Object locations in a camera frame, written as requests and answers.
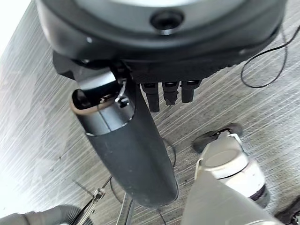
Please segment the black wheel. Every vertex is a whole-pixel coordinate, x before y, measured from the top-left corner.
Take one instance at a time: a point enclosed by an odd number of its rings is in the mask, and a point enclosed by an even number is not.
[[[243,128],[239,123],[230,123],[224,127],[222,127],[221,130],[229,130],[231,134],[237,134],[239,137],[243,135]]]
[[[210,131],[207,132],[199,137],[197,137],[193,141],[193,148],[196,152],[202,153],[206,145],[211,143],[212,141],[216,140],[218,138],[218,135],[216,134],[216,131]]]

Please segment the circular opening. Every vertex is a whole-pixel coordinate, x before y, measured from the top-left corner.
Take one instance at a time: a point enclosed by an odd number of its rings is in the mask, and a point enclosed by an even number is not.
[[[160,31],[173,30],[182,24],[183,14],[176,11],[162,11],[154,14],[151,18],[151,25]]]

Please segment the gray flexible hose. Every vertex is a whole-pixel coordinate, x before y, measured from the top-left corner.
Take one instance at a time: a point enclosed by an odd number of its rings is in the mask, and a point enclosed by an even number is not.
[[[80,208],[73,205],[59,205],[57,207],[60,209],[62,215],[60,224],[71,225],[81,211]],[[93,222],[88,218],[84,225],[93,225]]]
[[[116,225],[125,225],[127,223],[129,210],[131,208],[131,197],[125,192],[123,204]]]
[[[44,212],[9,215],[0,219],[0,225],[71,225],[80,211],[73,205],[59,205]],[[93,223],[88,218],[84,225]]]

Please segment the striped gray carpet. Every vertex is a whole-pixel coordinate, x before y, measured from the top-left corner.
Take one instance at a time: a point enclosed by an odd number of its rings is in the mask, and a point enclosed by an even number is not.
[[[288,38],[300,24],[300,0],[289,1],[284,28]],[[271,46],[281,44],[281,37]],[[154,114],[158,129],[177,150],[175,171],[180,198],[162,209],[168,225],[180,223],[193,183],[198,155],[191,142],[229,122],[245,128],[242,141],[262,167],[271,192],[270,213],[282,209],[300,192],[300,37],[289,47],[280,79],[254,90],[239,80],[242,65],[226,68],[203,81],[191,104],[164,106]],[[247,81],[260,84],[280,69],[283,51],[262,56],[246,70]],[[58,204],[83,206],[89,199],[73,180],[90,190],[109,172],[100,162],[68,101],[76,84],[55,74],[51,50],[32,3],[0,60],[0,217],[13,212],[45,210]],[[122,190],[113,181],[122,196]],[[92,216],[96,225],[113,225],[120,203],[111,191]],[[136,206],[135,225],[157,225],[155,210]]]

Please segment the white plastic part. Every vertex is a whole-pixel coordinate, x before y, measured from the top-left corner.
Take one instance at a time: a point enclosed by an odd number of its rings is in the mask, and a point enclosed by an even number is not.
[[[245,197],[251,197],[265,184],[265,177],[259,165],[250,158],[249,164],[239,173],[220,181]]]
[[[195,179],[200,170],[209,171],[217,179],[230,177],[243,170],[249,159],[234,137],[221,137],[209,143],[196,165]]]

